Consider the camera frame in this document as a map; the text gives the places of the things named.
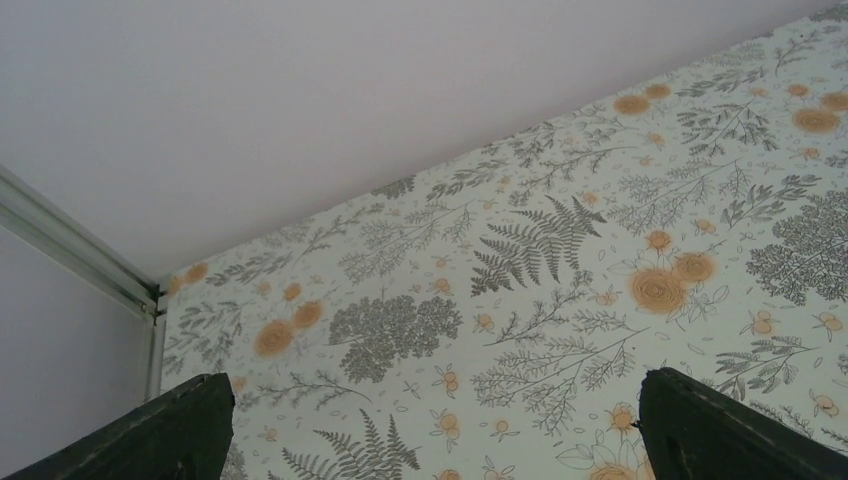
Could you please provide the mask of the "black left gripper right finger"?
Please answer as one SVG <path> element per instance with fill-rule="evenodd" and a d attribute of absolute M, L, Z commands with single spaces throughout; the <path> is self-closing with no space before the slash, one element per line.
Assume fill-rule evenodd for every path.
<path fill-rule="evenodd" d="M 845 479 L 847 457 L 669 367 L 641 383 L 657 479 Z"/>

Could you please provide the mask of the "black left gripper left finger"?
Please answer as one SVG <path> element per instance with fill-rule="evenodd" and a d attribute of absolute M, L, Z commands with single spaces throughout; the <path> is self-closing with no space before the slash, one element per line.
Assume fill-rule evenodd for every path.
<path fill-rule="evenodd" d="M 233 437 L 227 374 L 197 375 L 10 479 L 219 479 Z"/>

